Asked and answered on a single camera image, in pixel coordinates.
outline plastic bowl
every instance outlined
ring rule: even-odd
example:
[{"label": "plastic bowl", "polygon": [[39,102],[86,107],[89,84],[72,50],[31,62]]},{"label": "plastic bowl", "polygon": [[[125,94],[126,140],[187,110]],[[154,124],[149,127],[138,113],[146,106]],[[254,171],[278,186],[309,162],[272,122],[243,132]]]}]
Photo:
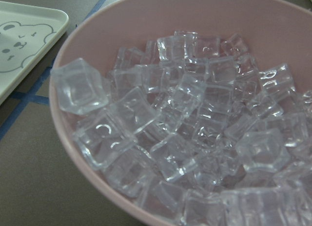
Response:
[{"label": "plastic bowl", "polygon": [[[54,67],[82,57],[105,74],[112,69],[119,47],[144,50],[147,40],[171,35],[174,30],[222,37],[239,33],[261,70],[286,62],[297,90],[310,88],[312,12],[282,0],[122,0],[82,23],[62,46]],[[171,225],[132,204],[89,167],[71,140],[78,117],[58,108],[53,81],[50,107],[66,151],[102,194],[148,225]]]}]

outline tray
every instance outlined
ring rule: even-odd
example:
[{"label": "tray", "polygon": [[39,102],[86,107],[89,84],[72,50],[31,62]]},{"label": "tray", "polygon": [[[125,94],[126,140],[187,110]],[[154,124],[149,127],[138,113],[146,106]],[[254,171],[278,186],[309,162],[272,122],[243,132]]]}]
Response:
[{"label": "tray", "polygon": [[0,1],[0,105],[68,24],[61,10]]}]

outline cartoon bear drawing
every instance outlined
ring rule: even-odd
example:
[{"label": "cartoon bear drawing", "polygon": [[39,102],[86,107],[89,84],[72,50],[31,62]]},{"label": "cartoon bear drawing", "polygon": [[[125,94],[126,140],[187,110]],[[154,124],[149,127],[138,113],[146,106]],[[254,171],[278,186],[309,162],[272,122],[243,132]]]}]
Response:
[{"label": "cartoon bear drawing", "polygon": [[54,34],[48,24],[22,25],[10,21],[0,25],[0,73],[22,69]]}]

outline bowl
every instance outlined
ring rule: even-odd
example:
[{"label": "bowl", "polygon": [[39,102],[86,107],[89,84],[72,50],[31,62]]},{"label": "bowl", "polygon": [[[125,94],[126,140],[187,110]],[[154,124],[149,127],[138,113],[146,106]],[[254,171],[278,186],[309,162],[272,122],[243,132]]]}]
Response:
[{"label": "bowl", "polygon": [[[282,0],[121,0],[96,12],[68,37],[54,62],[63,66],[82,57],[103,75],[112,69],[119,47],[144,50],[149,39],[174,30],[201,35],[243,36],[260,70],[288,63],[297,91],[312,77],[312,12]],[[85,177],[120,208],[148,225],[171,224],[135,206],[87,164],[71,139],[78,116],[63,112],[50,81],[53,121],[67,153]]]}]

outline table surface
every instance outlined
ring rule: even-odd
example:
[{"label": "table surface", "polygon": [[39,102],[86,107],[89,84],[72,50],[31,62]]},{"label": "table surface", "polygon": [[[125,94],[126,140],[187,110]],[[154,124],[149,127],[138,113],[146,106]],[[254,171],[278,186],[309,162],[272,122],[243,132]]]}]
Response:
[{"label": "table surface", "polygon": [[[78,171],[60,143],[48,105],[49,71],[61,45],[76,24],[116,0],[2,1],[63,10],[70,25],[0,106],[0,225],[143,225]],[[312,9],[310,0],[287,1]]]}]

